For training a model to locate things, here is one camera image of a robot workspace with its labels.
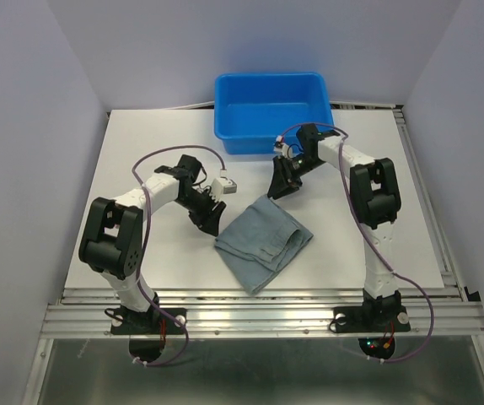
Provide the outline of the light denim skirt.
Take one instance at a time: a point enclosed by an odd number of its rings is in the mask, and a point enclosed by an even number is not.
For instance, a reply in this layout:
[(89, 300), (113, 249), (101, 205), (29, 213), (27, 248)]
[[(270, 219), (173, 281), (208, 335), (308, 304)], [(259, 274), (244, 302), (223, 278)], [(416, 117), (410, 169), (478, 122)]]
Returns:
[(256, 295), (312, 239), (311, 231), (263, 195), (220, 233), (214, 247), (243, 290)]

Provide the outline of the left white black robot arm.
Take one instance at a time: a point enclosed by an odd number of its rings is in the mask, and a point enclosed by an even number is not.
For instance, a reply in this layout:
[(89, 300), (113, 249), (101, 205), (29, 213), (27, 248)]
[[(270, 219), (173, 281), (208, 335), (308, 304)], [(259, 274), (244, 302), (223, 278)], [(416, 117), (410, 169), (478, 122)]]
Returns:
[(221, 170), (209, 186), (198, 180), (202, 163), (184, 154), (174, 167), (161, 165), (137, 188), (114, 199), (95, 198), (89, 207), (78, 258), (100, 274), (118, 294), (120, 305), (105, 314), (114, 335), (161, 333), (179, 327), (184, 311), (167, 313), (159, 297), (143, 280), (143, 237), (151, 228), (151, 216), (168, 203), (185, 208), (190, 221), (203, 233), (216, 236), (226, 208), (222, 197), (237, 189)]

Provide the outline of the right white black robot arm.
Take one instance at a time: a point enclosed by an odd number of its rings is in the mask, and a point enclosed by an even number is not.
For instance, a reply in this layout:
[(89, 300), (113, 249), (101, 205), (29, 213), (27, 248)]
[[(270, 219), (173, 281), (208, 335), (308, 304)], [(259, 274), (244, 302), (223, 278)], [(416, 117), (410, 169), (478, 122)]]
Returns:
[(292, 152), (284, 134), (275, 139), (267, 196), (277, 200), (293, 194), (303, 185), (302, 176), (324, 164), (332, 165), (340, 173), (348, 207), (363, 238), (363, 301), (336, 307), (329, 328), (334, 333), (393, 332), (404, 311), (397, 279), (385, 258), (401, 209), (394, 163), (348, 145), (347, 134), (338, 127), (311, 122), (294, 129), (298, 154)]

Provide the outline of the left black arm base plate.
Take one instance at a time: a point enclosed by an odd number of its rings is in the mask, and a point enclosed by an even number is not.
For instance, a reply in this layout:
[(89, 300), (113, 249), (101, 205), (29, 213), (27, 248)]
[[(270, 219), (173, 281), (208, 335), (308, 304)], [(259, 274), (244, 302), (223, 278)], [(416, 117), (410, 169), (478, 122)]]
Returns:
[(147, 312), (135, 312), (124, 306), (107, 308), (104, 313), (110, 318), (110, 333), (115, 336), (131, 335), (183, 335), (182, 328), (154, 308)]

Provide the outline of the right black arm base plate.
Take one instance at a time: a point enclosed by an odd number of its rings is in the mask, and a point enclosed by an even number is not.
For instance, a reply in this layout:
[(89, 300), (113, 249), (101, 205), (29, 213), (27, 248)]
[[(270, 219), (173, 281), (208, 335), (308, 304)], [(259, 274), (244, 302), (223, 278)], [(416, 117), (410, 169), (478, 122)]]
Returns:
[(374, 310), (360, 306), (334, 307), (334, 316), (328, 325), (333, 333), (385, 333), (385, 332), (409, 332), (409, 321), (401, 323), (398, 315), (405, 311), (405, 307), (399, 310)]

